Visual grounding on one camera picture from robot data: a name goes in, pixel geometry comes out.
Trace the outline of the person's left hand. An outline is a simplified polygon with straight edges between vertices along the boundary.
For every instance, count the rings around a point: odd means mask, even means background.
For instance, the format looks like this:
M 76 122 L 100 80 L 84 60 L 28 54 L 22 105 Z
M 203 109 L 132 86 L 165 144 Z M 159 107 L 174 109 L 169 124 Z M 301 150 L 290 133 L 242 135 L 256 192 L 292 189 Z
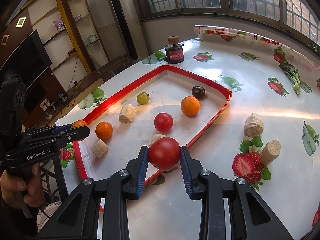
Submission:
M 20 208 L 14 194 L 18 191 L 27 191 L 27 194 L 23 197 L 25 204 L 31 207 L 40 207 L 44 204 L 39 164 L 33 165 L 31 170 L 33 176 L 27 183 L 22 178 L 11 176 L 7 171 L 4 171 L 1 175 L 2 198 L 10 207 Z

